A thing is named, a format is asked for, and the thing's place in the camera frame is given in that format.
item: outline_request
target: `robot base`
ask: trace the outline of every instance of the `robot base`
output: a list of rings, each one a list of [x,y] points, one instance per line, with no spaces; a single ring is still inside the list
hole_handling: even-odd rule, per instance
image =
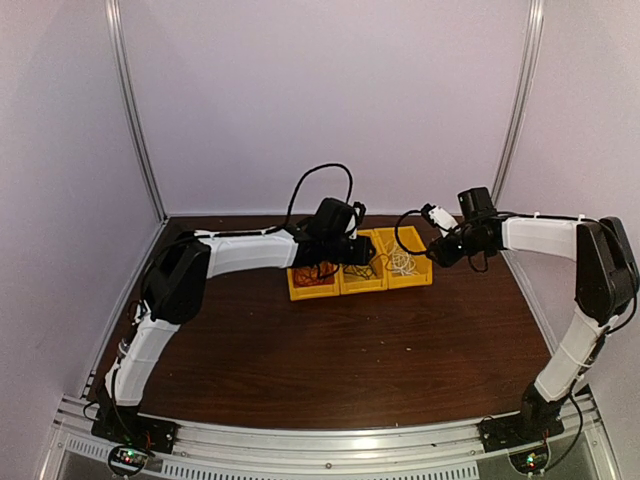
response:
[[[487,453],[544,440],[542,433],[540,433],[539,438],[524,438],[521,435],[522,417],[519,413],[508,417],[483,420],[478,425],[478,430],[480,431],[480,439],[482,440],[484,451]],[[563,432],[562,421],[554,420],[548,424],[547,438],[560,435]]]
[[[111,442],[129,444],[131,446],[140,449],[147,449],[146,438],[147,432],[149,433],[150,447],[148,450],[152,450],[158,453],[173,453],[173,442],[176,436],[177,425],[173,422],[166,420],[159,420],[157,418],[149,418],[136,416],[135,417],[135,429],[133,433],[137,434],[141,432],[141,437],[144,441],[141,442],[124,442],[124,435],[121,428],[113,428],[118,426],[118,423],[110,421],[96,420],[91,427],[91,434],[109,440]]]

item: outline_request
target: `black cable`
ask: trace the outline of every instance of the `black cable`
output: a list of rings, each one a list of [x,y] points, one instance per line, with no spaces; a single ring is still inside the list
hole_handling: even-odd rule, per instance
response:
[[[300,191],[300,187],[302,186],[302,183],[312,173],[315,173],[318,170],[323,170],[325,168],[340,168],[346,172],[347,177],[349,178],[349,188],[347,189],[347,197],[345,199],[345,203],[349,203],[349,200],[351,199],[351,192],[353,191],[353,175],[351,174],[351,170],[349,170],[347,166],[343,165],[342,163],[323,163],[322,165],[318,165],[316,167],[313,167],[307,170],[302,175],[302,177],[300,177],[300,180],[298,180],[298,183],[293,189],[293,194],[291,195],[291,199],[289,200],[289,206],[287,207],[287,213],[285,215],[284,221],[280,225],[268,228],[266,230],[249,230],[244,232],[220,232],[216,234],[216,237],[248,237],[248,236],[256,236],[256,235],[269,235],[272,233],[279,232],[280,230],[284,230],[285,227],[289,225],[289,222],[291,221],[291,215],[293,214],[293,205],[296,202],[296,197],[298,196],[298,192]]]
[[[296,197],[298,196],[298,192],[300,191],[300,187],[302,186],[302,183],[312,173],[315,173],[318,170],[323,170],[325,168],[340,168],[345,171],[345,173],[347,174],[347,177],[349,177],[349,188],[347,189],[347,197],[345,198],[345,203],[349,203],[349,200],[351,199],[351,192],[353,191],[353,175],[351,174],[351,170],[349,170],[347,166],[343,165],[342,163],[323,163],[322,165],[318,165],[316,167],[313,167],[307,170],[302,175],[302,177],[300,177],[300,180],[298,180],[298,183],[293,189],[293,194],[291,195],[291,199],[289,200],[289,206],[287,207],[287,214],[284,218],[284,221],[280,225],[268,229],[265,233],[278,232],[280,230],[283,230],[289,224],[289,221],[291,220],[291,215],[293,213],[293,205],[296,202]]]
[[[414,213],[420,213],[420,210],[409,210],[408,212],[405,212],[402,215],[400,215],[400,217],[398,217],[398,221],[396,222],[396,226],[393,229],[393,234],[396,237],[396,243],[398,244],[398,246],[402,250],[407,252],[409,255],[414,255],[414,256],[426,255],[427,253],[429,253],[428,248],[426,250],[422,250],[421,252],[416,252],[414,250],[407,248],[404,245],[404,243],[402,243],[402,240],[400,240],[400,234],[398,232],[398,230],[400,229],[400,224],[404,221],[405,218],[407,218],[409,215],[413,215]]]
[[[571,403],[573,403],[573,406],[576,407],[576,410],[578,411],[578,417],[580,418],[578,433],[576,433],[576,436],[571,442],[571,445],[569,445],[569,448],[565,450],[565,452],[560,456],[560,458],[558,458],[552,465],[545,467],[544,469],[545,473],[553,468],[556,468],[558,464],[560,464],[560,462],[562,462],[565,458],[567,458],[567,455],[569,455],[571,450],[573,450],[573,447],[576,446],[576,444],[578,443],[578,440],[580,439],[580,435],[582,434],[582,429],[584,428],[584,416],[582,415],[582,410],[580,410],[580,406],[578,405],[578,402],[576,402],[575,398],[573,398],[572,392],[573,392],[573,387],[571,388],[571,393],[569,393],[569,400],[571,400]]]
[[[89,402],[84,407],[82,407],[82,415],[84,416],[84,418],[86,418],[87,420],[91,420],[92,422],[95,421],[95,418],[91,418],[89,415],[87,415],[87,409],[91,408],[96,403],[98,402],[94,400],[93,402]]]
[[[620,325],[617,325],[615,328],[612,328],[611,330],[609,330],[606,333],[606,335],[607,336],[613,335],[617,331],[622,330],[624,327],[629,325],[629,322],[631,322],[631,320],[633,319],[637,311],[638,311],[638,293],[636,292],[633,296],[633,308],[631,309],[631,314]]]
[[[129,434],[130,439],[133,441],[136,437],[133,433],[131,433],[131,430],[129,430],[129,427],[127,427],[127,425],[124,423],[124,421],[122,420],[122,417],[120,416],[120,412],[118,411],[118,403],[116,402],[116,374],[118,373],[118,369],[115,369],[113,371],[113,374],[111,374],[111,404],[113,406],[113,411],[116,414],[116,417],[118,418],[118,422],[120,422],[120,425],[122,425],[122,428],[125,430],[125,432],[127,432]]]
[[[487,252],[482,252],[482,256],[484,258],[484,265],[482,266],[482,268],[478,268],[475,266],[471,255],[467,256],[467,260],[469,261],[469,266],[471,267],[471,270],[473,270],[476,273],[487,273],[489,271],[489,259],[487,258]]]
[[[320,264],[318,264],[317,267],[318,267],[318,280],[327,280],[328,278],[333,277],[336,273],[338,273],[340,271],[340,265],[338,265],[338,266],[336,266],[335,270],[333,270],[332,272],[329,272],[329,273],[325,273],[323,275],[323,274],[321,274]]]

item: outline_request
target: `yellow bin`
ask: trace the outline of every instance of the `yellow bin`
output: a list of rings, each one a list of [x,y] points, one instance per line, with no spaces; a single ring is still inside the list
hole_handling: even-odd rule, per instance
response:
[[[378,235],[373,230],[358,230],[358,235],[371,237],[373,246],[376,249],[376,256],[371,262],[370,267],[342,266],[338,272],[341,295],[379,292],[387,289],[388,276],[385,270],[386,258],[380,255],[383,249]],[[371,277],[363,278],[362,274],[371,275]]]
[[[393,228],[376,228],[376,234],[380,241],[382,251],[388,256],[396,247],[396,237]],[[425,250],[424,243],[418,234],[418,231],[413,226],[400,227],[398,229],[398,236],[402,244],[409,250],[423,251]],[[424,255],[412,257],[416,262],[415,270],[412,275],[403,275],[400,272],[393,272],[390,260],[386,262],[386,269],[388,275],[388,288],[389,290],[394,288],[404,287],[417,287],[421,285],[431,285],[433,283],[433,264]]]
[[[335,268],[335,265],[329,265],[331,269]],[[287,279],[289,280],[289,298],[291,298],[292,302],[296,300],[306,300],[310,298],[322,298],[322,297],[337,297],[340,295],[340,282],[338,280],[338,275],[340,271],[329,277],[325,280],[323,285],[313,285],[313,286],[298,286],[294,282],[294,270],[307,270],[304,269],[295,269],[288,268],[287,269]]]

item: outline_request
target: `white wall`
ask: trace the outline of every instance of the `white wall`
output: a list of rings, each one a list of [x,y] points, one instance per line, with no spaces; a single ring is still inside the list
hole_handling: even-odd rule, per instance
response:
[[[169,212],[284,212],[309,167],[347,163],[370,212],[491,186],[527,0],[128,0],[122,16]],[[342,196],[309,180],[298,210]]]
[[[156,224],[102,0],[0,15],[0,477],[34,478]]]
[[[500,207],[622,218],[640,259],[640,3],[550,0],[527,116]],[[558,339],[575,267],[518,255]],[[591,372],[623,477],[640,470],[640,318]]]

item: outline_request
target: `white zip tie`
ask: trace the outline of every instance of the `white zip tie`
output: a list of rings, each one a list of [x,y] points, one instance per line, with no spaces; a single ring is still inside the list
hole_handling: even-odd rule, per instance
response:
[[[562,351],[563,351],[564,353],[566,353],[566,354],[567,354],[567,357],[569,357],[569,360],[571,360],[573,363],[575,363],[575,364],[576,364],[576,365],[578,365],[579,367],[591,368],[591,367],[593,366],[593,364],[591,364],[591,365],[587,365],[586,363],[579,362],[578,360],[576,360],[575,358],[573,358],[573,355],[571,355],[571,354],[569,353],[569,350],[567,350],[567,348],[566,348],[562,343],[560,343],[560,348],[562,349]]]

